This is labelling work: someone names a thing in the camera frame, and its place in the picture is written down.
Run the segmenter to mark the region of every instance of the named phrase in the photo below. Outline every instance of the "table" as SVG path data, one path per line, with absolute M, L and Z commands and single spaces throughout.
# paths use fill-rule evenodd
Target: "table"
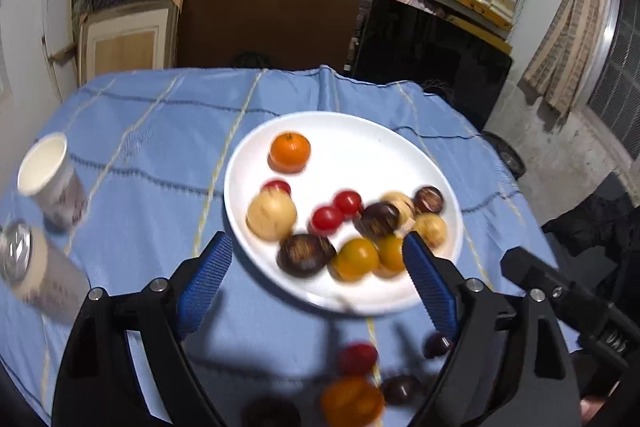
M 554 264 L 524 197 L 487 144 L 444 100 L 410 82 L 377 86 L 318 70 L 167 70 L 108 74 L 71 96 L 40 136 L 63 131 L 89 194 L 88 210 L 68 234 L 50 239 L 110 295 L 142 289 L 198 255 L 225 222 L 226 161 L 249 131 L 279 115 L 328 110 L 385 125 L 416 144 L 441 168 L 465 221 L 458 268 L 496 291 L 516 293 L 498 261 L 522 245 Z M 15 192 L 0 219 L 44 230 L 36 205 Z M 50 423 L 57 369 L 69 327 L 51 322 L 0 285 L 0 357 L 16 386 Z M 214 406 L 230 427 L 252 397 L 292 399 L 303 425 L 322 425 L 318 396 L 336 372 L 347 342 L 378 346 L 380 375 L 438 370 L 420 354 L 433 330 L 421 305 L 375 317 L 313 309 L 274 287 L 240 251 L 203 324 L 184 349 Z M 166 417 L 139 335 L 129 342 L 149 409 Z M 384 425 L 406 425 L 410 409 L 387 408 Z

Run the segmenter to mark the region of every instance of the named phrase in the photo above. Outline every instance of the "screw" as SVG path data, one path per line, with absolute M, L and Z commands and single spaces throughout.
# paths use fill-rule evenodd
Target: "screw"
M 543 300 L 545 300 L 545 293 L 542 290 L 539 290 L 538 288 L 533 288 L 530 292 L 529 295 L 531 295 L 531 298 L 535 301 L 535 302 L 542 302 Z
M 157 279 L 153 279 L 149 288 L 151 288 L 152 292 L 163 292 L 166 290 L 166 287 L 169 286 L 169 281 L 164 277 L 158 277 Z
M 89 290 L 89 300 L 90 301 L 99 301 L 104 295 L 104 290 L 102 288 L 91 288 Z
M 484 284 L 482 284 L 482 281 L 479 279 L 467 279 L 466 287 L 473 293 L 478 293 L 484 289 Z

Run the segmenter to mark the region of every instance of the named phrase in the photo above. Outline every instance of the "paper cup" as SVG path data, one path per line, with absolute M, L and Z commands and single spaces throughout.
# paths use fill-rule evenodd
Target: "paper cup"
M 43 214 L 68 229 L 82 219 L 84 188 L 69 161 L 66 136 L 47 134 L 24 157 L 18 170 L 18 192 L 38 204 Z

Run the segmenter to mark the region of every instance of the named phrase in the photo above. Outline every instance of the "yellow cherry tomato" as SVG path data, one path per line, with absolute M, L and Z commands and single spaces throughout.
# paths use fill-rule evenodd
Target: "yellow cherry tomato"
M 378 249 L 369 239 L 357 237 L 347 241 L 338 252 L 339 264 L 350 267 L 360 276 L 375 270 L 380 265 Z
M 378 255 L 380 264 L 393 272 L 404 270 L 402 260 L 402 237 L 387 235 L 378 241 Z
M 357 282 L 364 277 L 364 273 L 360 273 L 338 257 L 334 257 L 329 263 L 329 273 L 342 282 Z
M 342 378 L 322 394 L 320 409 L 330 427 L 366 427 L 382 414 L 385 399 L 363 377 Z

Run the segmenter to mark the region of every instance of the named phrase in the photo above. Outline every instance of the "wall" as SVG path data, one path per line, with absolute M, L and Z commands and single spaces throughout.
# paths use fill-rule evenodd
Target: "wall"
M 47 60 L 72 42 L 71 0 L 0 0 L 0 192 L 36 133 L 76 90 L 75 60 Z
M 563 127 L 549 129 L 542 99 L 532 103 L 517 86 L 560 1 L 524 1 L 510 36 L 513 66 L 486 126 L 524 160 L 527 173 L 519 184 L 540 224 L 573 208 L 614 168 L 579 114 L 571 113 Z
M 0 95 L 0 190 L 60 105 L 42 45 L 42 18 L 42 0 L 0 0 L 0 74 L 8 86 Z

